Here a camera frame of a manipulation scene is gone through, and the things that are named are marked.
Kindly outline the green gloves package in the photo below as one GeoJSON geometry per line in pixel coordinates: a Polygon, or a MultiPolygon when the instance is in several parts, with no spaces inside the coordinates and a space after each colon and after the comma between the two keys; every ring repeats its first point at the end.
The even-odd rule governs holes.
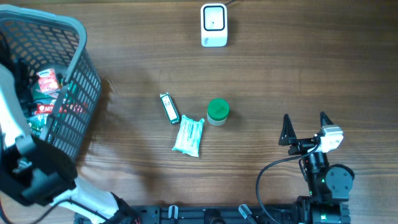
{"type": "Polygon", "coordinates": [[[32,101],[28,102],[23,110],[27,123],[35,136],[39,137],[41,135],[43,128],[47,124],[47,117],[50,114],[33,115],[33,112],[36,110],[37,105],[55,105],[59,92],[60,91],[56,91],[49,95],[43,94],[40,92],[37,82],[30,88],[32,101]]]}

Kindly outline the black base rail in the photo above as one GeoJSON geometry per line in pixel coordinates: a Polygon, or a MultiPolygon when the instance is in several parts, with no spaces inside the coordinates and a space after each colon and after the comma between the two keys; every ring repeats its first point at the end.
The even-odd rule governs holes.
{"type": "Polygon", "coordinates": [[[133,206],[141,223],[150,224],[206,224],[206,223],[304,223],[308,217],[294,204],[266,205],[268,213],[260,206],[249,206],[251,214],[244,218],[237,205],[232,207],[179,206],[176,215],[169,207],[155,205],[133,206]]]}

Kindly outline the teal wet wipes pack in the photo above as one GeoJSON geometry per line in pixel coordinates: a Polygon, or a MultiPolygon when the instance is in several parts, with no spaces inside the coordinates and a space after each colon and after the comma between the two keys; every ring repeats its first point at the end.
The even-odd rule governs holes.
{"type": "Polygon", "coordinates": [[[181,153],[192,157],[199,157],[199,148],[204,123],[205,120],[203,118],[199,121],[195,121],[183,114],[180,122],[180,129],[172,150],[180,151],[181,153]]]}

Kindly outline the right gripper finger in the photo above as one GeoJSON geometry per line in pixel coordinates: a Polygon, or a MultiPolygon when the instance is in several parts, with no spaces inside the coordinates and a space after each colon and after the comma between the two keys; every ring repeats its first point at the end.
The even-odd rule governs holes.
{"type": "Polygon", "coordinates": [[[333,125],[333,122],[329,119],[329,117],[326,115],[324,111],[320,113],[320,125],[321,126],[333,125]]]}
{"type": "Polygon", "coordinates": [[[279,138],[280,146],[289,146],[297,143],[297,137],[288,114],[284,115],[282,131],[279,138]]]}

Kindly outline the green lid plastic jar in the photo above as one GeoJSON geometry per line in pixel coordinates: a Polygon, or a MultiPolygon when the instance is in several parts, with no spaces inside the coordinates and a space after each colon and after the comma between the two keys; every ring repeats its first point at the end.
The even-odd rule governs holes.
{"type": "Polygon", "coordinates": [[[223,98],[215,98],[208,104],[207,120],[213,126],[221,126],[227,121],[229,112],[229,103],[223,98]]]}

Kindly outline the red Nescafe stick sachet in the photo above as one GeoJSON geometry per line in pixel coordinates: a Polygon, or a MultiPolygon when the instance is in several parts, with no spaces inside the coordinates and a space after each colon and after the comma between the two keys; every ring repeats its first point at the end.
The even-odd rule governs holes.
{"type": "MultiPolygon", "coordinates": [[[[54,105],[37,105],[36,110],[33,112],[33,115],[37,114],[50,114],[52,113],[54,105]]],[[[78,104],[70,104],[70,105],[62,105],[59,108],[60,113],[67,113],[68,110],[76,113],[84,113],[85,107],[78,104]]]]}

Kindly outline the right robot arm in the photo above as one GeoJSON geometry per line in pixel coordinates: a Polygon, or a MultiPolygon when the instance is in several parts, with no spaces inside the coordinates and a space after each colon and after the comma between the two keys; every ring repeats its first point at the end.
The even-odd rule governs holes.
{"type": "Polygon", "coordinates": [[[320,113],[320,130],[310,138],[297,138],[288,114],[284,115],[279,145],[290,156],[299,156],[299,167],[309,196],[299,196],[292,206],[292,223],[349,223],[346,202],[353,188],[354,172],[343,164],[328,162],[327,154],[343,141],[343,130],[326,113],[320,113]]]}

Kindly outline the green white small box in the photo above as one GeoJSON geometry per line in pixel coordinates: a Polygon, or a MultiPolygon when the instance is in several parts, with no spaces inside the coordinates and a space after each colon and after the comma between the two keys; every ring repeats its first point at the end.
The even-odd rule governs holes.
{"type": "Polygon", "coordinates": [[[162,101],[162,105],[164,107],[165,113],[169,119],[170,124],[177,124],[180,122],[180,115],[173,103],[172,97],[169,93],[161,93],[160,99],[162,101]]]}

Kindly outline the grey plastic mesh basket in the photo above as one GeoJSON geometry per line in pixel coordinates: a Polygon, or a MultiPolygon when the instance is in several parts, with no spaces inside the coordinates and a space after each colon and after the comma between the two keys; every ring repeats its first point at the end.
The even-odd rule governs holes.
{"type": "Polygon", "coordinates": [[[72,17],[3,4],[1,33],[30,75],[48,68],[62,74],[62,89],[40,138],[75,160],[101,94],[86,29],[72,17]]]}

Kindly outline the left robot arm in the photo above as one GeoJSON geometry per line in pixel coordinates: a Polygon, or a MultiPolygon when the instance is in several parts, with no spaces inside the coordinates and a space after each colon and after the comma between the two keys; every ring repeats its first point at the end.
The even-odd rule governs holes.
{"type": "Polygon", "coordinates": [[[31,133],[17,95],[8,45],[1,48],[1,191],[23,206],[61,206],[92,223],[139,223],[123,199],[78,177],[70,157],[31,133]]]}

